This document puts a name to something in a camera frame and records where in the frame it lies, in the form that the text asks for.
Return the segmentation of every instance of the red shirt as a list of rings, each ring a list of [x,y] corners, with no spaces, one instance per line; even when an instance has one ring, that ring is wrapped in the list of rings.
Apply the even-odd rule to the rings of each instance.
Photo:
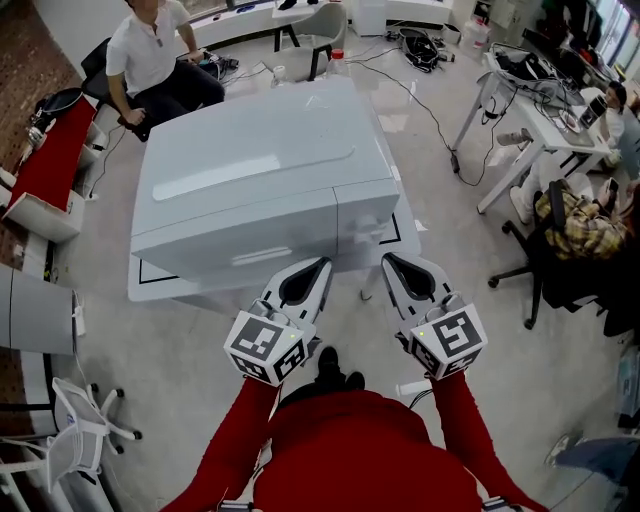
[[[370,391],[301,400],[268,421],[277,389],[247,379],[195,478],[163,510],[205,512],[238,498],[269,438],[273,458],[253,499],[264,512],[479,511],[474,476],[490,496],[547,510],[498,460],[464,374],[433,389],[446,450],[431,444],[420,416]]]

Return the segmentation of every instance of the black pants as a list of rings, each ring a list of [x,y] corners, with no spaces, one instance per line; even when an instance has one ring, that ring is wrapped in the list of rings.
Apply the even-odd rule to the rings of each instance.
[[[342,391],[353,391],[347,383],[344,373],[336,365],[328,371],[322,371],[311,384],[306,384],[296,389],[290,395],[285,396],[281,401],[278,409],[282,409],[294,402],[313,398],[330,393],[338,393]]]
[[[177,61],[169,78],[138,93],[136,101],[159,124],[224,101],[224,87],[198,66]]]

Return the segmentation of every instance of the plaid shirt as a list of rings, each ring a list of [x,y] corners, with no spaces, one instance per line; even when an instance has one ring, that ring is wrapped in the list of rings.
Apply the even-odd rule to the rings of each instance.
[[[547,242],[561,260],[588,258],[607,260],[624,248],[627,229],[601,214],[600,205],[562,191],[566,224],[564,232],[547,230]],[[551,213],[547,194],[536,203],[541,219]]]

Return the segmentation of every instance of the red sleeve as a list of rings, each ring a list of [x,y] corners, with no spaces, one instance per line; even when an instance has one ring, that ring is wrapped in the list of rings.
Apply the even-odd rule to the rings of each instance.
[[[464,372],[441,381],[433,381],[433,392],[447,451],[460,459],[484,486],[489,496],[500,496],[511,505],[521,505],[536,512],[547,511],[511,480],[498,459],[489,431],[467,386]]]
[[[195,478],[163,512],[217,510],[221,501],[237,499],[242,494],[265,441],[277,394],[278,388],[254,379],[245,380],[209,442]]]

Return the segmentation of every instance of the gray floor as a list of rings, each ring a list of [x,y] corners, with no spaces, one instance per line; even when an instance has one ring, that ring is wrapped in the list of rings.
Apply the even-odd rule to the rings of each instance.
[[[366,58],[392,48],[381,39],[348,38],[348,55],[376,44]],[[242,73],[272,51],[270,38],[229,47],[223,53],[240,59]],[[480,64],[456,52],[443,71],[422,74],[399,52],[367,64],[401,80],[439,119],[447,141],[467,114],[477,91]],[[591,435],[614,432],[614,385],[620,346],[602,335],[602,318],[593,305],[571,315],[542,304],[533,331],[523,327],[530,308],[531,280],[515,278],[497,290],[487,277],[523,262],[515,240],[500,231],[515,220],[507,197],[485,215],[476,204],[498,181],[487,172],[471,188],[452,174],[449,153],[433,119],[386,77],[351,65],[353,79],[368,94],[379,114],[402,175],[414,216],[428,231],[420,234],[423,256],[440,264],[454,285],[478,309],[489,345],[474,363],[468,380],[495,442],[498,455],[514,480],[548,506],[569,494],[587,473],[552,469],[543,460],[565,431],[583,428]],[[269,87],[263,72],[229,84],[229,99]],[[113,113],[101,123],[115,126]],[[519,128],[509,112],[497,133]],[[113,133],[112,145],[120,135]],[[488,127],[476,122],[459,154],[463,176],[475,181],[490,145]],[[109,157],[107,172],[96,186],[100,198],[88,203],[83,232],[57,255],[59,283],[76,287],[85,302],[88,334],[79,340],[84,372],[102,389],[123,387],[127,400],[123,423],[144,433],[127,443],[126,453],[107,459],[106,478],[115,487],[123,510],[158,510],[190,481],[207,442],[232,403],[241,378],[226,360],[222,343],[232,321],[216,313],[171,301],[131,303],[127,299],[127,264],[131,216],[144,145],[127,133]],[[101,163],[87,184],[102,172]],[[340,275],[319,321],[319,334],[335,345],[346,370],[361,369],[367,387],[395,397],[395,386],[416,381],[421,370],[393,339],[394,317],[387,297],[368,303],[358,299],[363,275]],[[295,373],[287,390],[307,382],[313,364]],[[59,373],[81,382],[73,360],[59,360]],[[431,398],[417,408],[432,439],[442,444],[438,415]],[[117,474],[121,488],[111,472]],[[603,510],[610,488],[594,476],[556,510]],[[129,493],[134,504],[125,493]]]

